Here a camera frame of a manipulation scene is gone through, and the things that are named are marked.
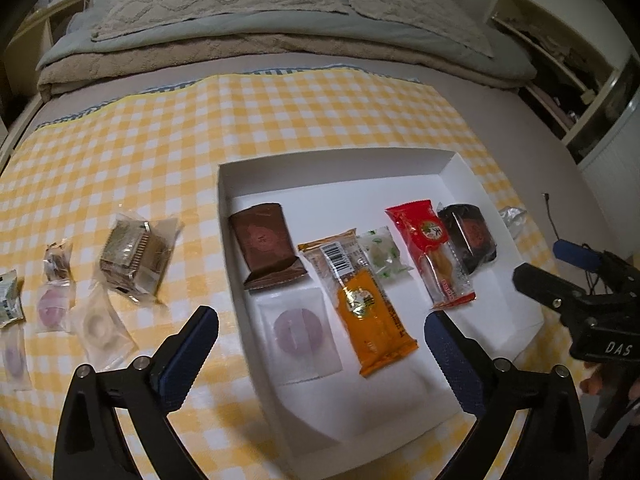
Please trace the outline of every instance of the orange snack package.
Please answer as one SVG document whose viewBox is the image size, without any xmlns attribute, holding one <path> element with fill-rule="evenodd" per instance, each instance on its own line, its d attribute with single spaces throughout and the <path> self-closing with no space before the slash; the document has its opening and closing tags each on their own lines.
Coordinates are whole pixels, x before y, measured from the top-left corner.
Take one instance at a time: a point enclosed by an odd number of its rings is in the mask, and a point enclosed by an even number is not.
<svg viewBox="0 0 640 480">
<path fill-rule="evenodd" d="M 356 229 L 300 244 L 344 323 L 367 377 L 418 348 L 378 285 L 358 245 Z"/>
</svg>

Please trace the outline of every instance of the barcode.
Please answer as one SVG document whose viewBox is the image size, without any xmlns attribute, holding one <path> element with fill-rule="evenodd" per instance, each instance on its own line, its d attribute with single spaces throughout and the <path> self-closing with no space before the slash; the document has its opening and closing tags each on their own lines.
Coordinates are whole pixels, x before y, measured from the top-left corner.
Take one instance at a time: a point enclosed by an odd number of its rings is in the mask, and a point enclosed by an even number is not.
<svg viewBox="0 0 640 480">
<path fill-rule="evenodd" d="M 334 274 L 337 277 L 355 272 L 340 242 L 331 242 L 329 244 L 324 244 L 320 246 L 320 250 L 331 265 L 332 269 L 334 270 Z"/>
</svg>

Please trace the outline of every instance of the screw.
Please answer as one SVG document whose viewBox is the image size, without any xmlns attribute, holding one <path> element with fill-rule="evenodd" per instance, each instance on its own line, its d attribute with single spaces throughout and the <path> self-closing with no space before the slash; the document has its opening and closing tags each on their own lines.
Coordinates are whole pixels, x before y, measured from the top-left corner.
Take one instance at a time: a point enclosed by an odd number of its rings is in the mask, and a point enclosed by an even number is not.
<svg viewBox="0 0 640 480">
<path fill-rule="evenodd" d="M 511 362 L 504 357 L 498 357 L 494 360 L 494 366 L 496 370 L 500 370 L 501 372 L 508 372 L 511 370 Z"/>
<path fill-rule="evenodd" d="M 81 379 L 83 377 L 87 377 L 87 375 L 89 375 L 90 373 L 91 373 L 91 367 L 89 365 L 79 366 L 78 370 L 76 370 L 76 375 Z"/>
<path fill-rule="evenodd" d="M 564 377 L 567 378 L 569 376 L 569 370 L 566 366 L 563 365 L 556 365 L 554 366 L 554 371 L 556 372 L 556 374 L 558 374 L 560 377 Z"/>
<path fill-rule="evenodd" d="M 149 359 L 146 355 L 141 355 L 140 357 L 136 357 L 133 359 L 133 367 L 136 370 L 144 370 L 149 366 L 151 359 Z"/>
</svg>

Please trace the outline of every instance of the clear plastic wrapper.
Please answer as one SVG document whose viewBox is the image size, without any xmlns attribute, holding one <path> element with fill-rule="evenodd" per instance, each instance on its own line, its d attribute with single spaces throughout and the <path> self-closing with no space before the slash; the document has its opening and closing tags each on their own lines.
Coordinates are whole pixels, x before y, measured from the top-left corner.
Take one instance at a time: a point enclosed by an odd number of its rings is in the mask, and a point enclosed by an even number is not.
<svg viewBox="0 0 640 480">
<path fill-rule="evenodd" d="M 98 259 L 95 281 L 134 303 L 155 304 L 179 228 L 176 217 L 149 222 L 119 213 Z"/>
<path fill-rule="evenodd" d="M 13 323 L 2 330 L 2 360 L 6 380 L 14 390 L 31 390 L 24 347 L 24 323 Z"/>
<path fill-rule="evenodd" d="M 448 308 L 476 298 L 471 280 L 430 200 L 391 207 L 386 213 L 402 235 L 434 308 Z"/>
<path fill-rule="evenodd" d="M 71 311 L 70 319 L 87 360 L 97 371 L 115 368 L 137 348 L 100 283 Z"/>
<path fill-rule="evenodd" d="M 47 246 L 42 261 L 48 282 L 71 280 L 71 249 L 71 241 L 66 238 Z"/>
<path fill-rule="evenodd" d="M 406 266 L 400 259 L 400 251 L 387 226 L 359 235 L 358 243 L 373 272 L 382 280 L 393 280 L 413 268 Z"/>
<path fill-rule="evenodd" d="M 18 273 L 10 270 L 0 275 L 0 328 L 20 319 L 24 319 L 24 313 L 18 293 Z"/>
<path fill-rule="evenodd" d="M 502 221 L 507 226 L 511 238 L 514 240 L 520 236 L 522 228 L 527 221 L 526 209 L 520 209 L 519 207 L 503 207 L 498 211 Z"/>
<path fill-rule="evenodd" d="M 68 313 L 76 300 L 76 282 L 71 279 L 71 241 L 48 245 L 42 262 L 47 280 L 36 294 L 36 332 L 69 332 Z"/>
<path fill-rule="evenodd" d="M 257 300 L 266 360 L 274 384 L 293 384 L 342 370 L 319 288 L 294 288 Z"/>
<path fill-rule="evenodd" d="M 447 229 L 456 256 L 466 272 L 495 260 L 497 248 L 494 237 L 484 221 L 482 212 L 471 204 L 451 204 L 438 208 L 438 216 Z"/>
<path fill-rule="evenodd" d="M 37 298 L 36 332 L 70 332 L 68 314 L 76 300 L 75 282 L 47 282 L 38 289 Z"/>
<path fill-rule="evenodd" d="M 355 229 L 298 245 L 342 319 L 367 377 L 418 348 L 379 286 Z"/>
</svg>

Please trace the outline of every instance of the red snack package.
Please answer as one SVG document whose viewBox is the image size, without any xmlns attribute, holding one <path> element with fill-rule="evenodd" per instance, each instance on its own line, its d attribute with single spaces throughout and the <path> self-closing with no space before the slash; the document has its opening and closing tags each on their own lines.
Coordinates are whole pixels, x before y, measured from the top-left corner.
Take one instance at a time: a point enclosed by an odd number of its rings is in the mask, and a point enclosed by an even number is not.
<svg viewBox="0 0 640 480">
<path fill-rule="evenodd" d="M 449 234 L 430 200 L 409 202 L 385 211 L 400 231 L 434 308 L 447 308 L 476 298 L 469 276 L 456 258 Z"/>
</svg>

